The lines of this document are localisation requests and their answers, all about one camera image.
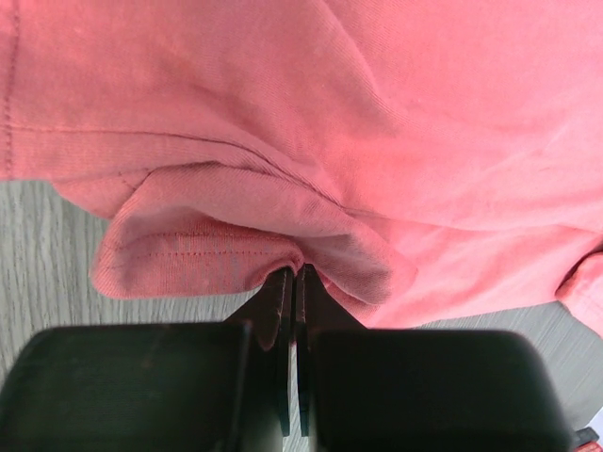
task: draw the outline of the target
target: pink shirt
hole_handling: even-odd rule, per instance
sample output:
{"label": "pink shirt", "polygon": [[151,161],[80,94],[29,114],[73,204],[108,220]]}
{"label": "pink shirt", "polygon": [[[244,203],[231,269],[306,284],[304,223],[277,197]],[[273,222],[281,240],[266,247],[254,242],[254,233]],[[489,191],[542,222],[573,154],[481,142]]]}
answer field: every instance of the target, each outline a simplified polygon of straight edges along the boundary
{"label": "pink shirt", "polygon": [[603,334],[601,24],[596,0],[0,0],[0,179],[111,219],[111,297],[308,262],[369,326],[557,297]]}

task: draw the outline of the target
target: gray surface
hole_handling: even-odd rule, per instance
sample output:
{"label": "gray surface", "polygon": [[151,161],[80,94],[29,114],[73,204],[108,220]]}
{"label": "gray surface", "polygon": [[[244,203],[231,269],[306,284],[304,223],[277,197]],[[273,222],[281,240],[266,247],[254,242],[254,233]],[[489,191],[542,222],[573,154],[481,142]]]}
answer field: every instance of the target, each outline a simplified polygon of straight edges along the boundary
{"label": "gray surface", "polygon": [[[45,184],[0,185],[0,379],[27,339],[46,327],[222,319],[246,299],[101,297],[90,286],[88,268],[105,226]],[[575,427],[603,406],[603,341],[558,304],[434,325],[520,331],[545,357]],[[299,445],[296,434],[285,450]]]}

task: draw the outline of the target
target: folded fabric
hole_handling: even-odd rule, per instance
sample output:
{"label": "folded fabric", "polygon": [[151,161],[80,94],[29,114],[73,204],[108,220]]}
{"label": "folded fabric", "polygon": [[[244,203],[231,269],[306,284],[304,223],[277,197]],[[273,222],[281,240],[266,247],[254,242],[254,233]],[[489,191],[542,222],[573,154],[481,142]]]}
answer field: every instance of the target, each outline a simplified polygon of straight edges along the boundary
{"label": "folded fabric", "polygon": [[0,179],[111,219],[110,297],[308,262],[369,326],[557,296],[603,334],[602,23],[595,0],[0,0]]}

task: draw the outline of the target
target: pink fabric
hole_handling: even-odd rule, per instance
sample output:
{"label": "pink fabric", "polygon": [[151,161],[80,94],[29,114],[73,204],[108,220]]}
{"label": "pink fabric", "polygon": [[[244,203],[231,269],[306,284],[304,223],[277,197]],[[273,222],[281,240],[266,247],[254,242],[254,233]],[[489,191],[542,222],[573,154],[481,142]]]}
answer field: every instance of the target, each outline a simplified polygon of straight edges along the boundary
{"label": "pink fabric", "polygon": [[0,0],[0,179],[111,223],[111,297],[314,264],[370,326],[603,334],[603,3]]}

